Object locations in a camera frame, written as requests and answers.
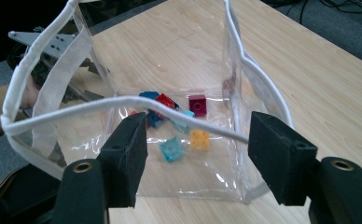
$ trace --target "red block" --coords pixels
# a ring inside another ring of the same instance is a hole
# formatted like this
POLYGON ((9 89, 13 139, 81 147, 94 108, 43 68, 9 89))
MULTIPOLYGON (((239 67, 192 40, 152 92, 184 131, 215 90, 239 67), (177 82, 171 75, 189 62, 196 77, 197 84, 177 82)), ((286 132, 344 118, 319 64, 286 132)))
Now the red block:
POLYGON ((195 113, 195 117, 207 114, 207 103, 205 95, 190 95, 189 110, 195 113))
POLYGON ((175 108, 174 101, 163 93, 159 95, 157 98, 155 98, 155 100, 161 102, 164 105, 169 106, 171 109, 175 108))

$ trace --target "blue block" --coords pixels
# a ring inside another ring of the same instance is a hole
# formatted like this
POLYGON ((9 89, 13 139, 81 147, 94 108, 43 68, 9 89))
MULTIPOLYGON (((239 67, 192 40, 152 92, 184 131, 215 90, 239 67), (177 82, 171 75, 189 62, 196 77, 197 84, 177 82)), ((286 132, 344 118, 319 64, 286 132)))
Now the blue block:
MULTIPOLYGON (((193 113, 190 110, 184 110, 182 113, 189 116, 189 117, 192 117, 192 118, 195 117, 195 113, 193 113)), ((189 127, 187 126, 186 123, 181 122, 181 121, 179 121, 177 119, 172 119, 172 124, 173 124, 173 127, 177 131, 179 131, 181 133, 189 133, 189 127)))
POLYGON ((180 108, 180 105, 178 105, 176 102, 174 102, 174 109, 178 110, 180 108))
POLYGON ((164 159, 168 162, 178 161, 185 154, 185 150, 177 136, 171 139, 167 139, 166 142, 159 145, 159 148, 164 159))
POLYGON ((143 91, 143 92, 140 92, 140 94, 138 94, 138 96, 143 96, 143 97, 155 100, 159 96, 159 93, 157 91, 143 91))
POLYGON ((159 115, 152 110, 148 110, 146 120, 152 128, 158 128, 164 122, 164 119, 159 117, 159 115))

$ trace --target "clear vinyl sheet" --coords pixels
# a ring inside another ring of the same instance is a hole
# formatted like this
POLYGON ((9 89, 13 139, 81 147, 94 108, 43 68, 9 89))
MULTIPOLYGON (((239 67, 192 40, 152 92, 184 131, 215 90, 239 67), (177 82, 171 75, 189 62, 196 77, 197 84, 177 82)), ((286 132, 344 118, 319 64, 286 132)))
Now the clear vinyl sheet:
POLYGON ((134 18, 117 25, 112 35, 91 36, 78 1, 69 1, 14 72, 2 115, 8 140, 27 161, 60 179, 67 164, 96 158, 122 119, 154 113, 160 120, 148 122, 146 129, 148 157, 139 196, 250 203, 269 190, 247 156, 250 114, 270 113, 292 127, 285 101, 244 51, 229 1, 163 4, 174 11, 158 16, 159 7, 153 7, 136 16, 152 20, 149 29, 166 35, 160 42, 134 18), (194 9, 205 4, 210 5, 206 10, 194 9), (225 6, 221 20, 214 16, 218 4, 225 6), (14 121, 15 102, 34 69, 29 64, 39 61, 71 17, 78 33, 51 67, 33 116, 14 121), (180 21, 187 24, 183 30, 172 26, 180 21), (126 45, 129 35, 141 41, 126 45), (114 46, 104 42, 108 38, 114 46), (139 96, 147 91, 164 94, 173 106, 139 96), (188 113, 191 96, 203 96, 193 108, 202 112, 205 107, 203 114, 188 113), (196 139, 203 143, 197 146, 196 139), (169 156, 166 148, 179 153, 169 156))

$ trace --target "metal bracket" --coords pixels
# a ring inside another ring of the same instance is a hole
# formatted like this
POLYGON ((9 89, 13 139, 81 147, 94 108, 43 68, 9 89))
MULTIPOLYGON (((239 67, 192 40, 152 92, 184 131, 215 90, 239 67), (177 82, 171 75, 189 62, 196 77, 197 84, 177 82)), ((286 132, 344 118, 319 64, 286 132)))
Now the metal bracket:
MULTIPOLYGON (((32 46, 39 35, 41 33, 8 32, 9 38, 26 46, 32 46)), ((53 58, 59 59, 75 37, 75 35, 56 35, 44 48, 44 52, 53 58)))

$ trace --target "cyan block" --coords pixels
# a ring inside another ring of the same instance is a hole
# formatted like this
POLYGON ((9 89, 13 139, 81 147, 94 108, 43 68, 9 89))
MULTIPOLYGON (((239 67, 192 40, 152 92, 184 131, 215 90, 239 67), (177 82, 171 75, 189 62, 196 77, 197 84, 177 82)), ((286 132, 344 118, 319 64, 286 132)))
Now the cyan block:
POLYGON ((178 161, 185 154, 185 150, 177 136, 167 139, 166 142, 159 145, 159 148, 164 159, 168 162, 178 161))
MULTIPOLYGON (((189 116, 189 117, 192 117, 192 118, 195 117, 195 113, 193 113, 190 110, 184 110, 182 113, 189 116)), ((181 122, 181 121, 179 121, 177 119, 172 119, 172 124, 173 124, 173 127, 177 131, 179 131, 181 133, 189 133, 189 127, 187 126, 186 123, 181 122)))

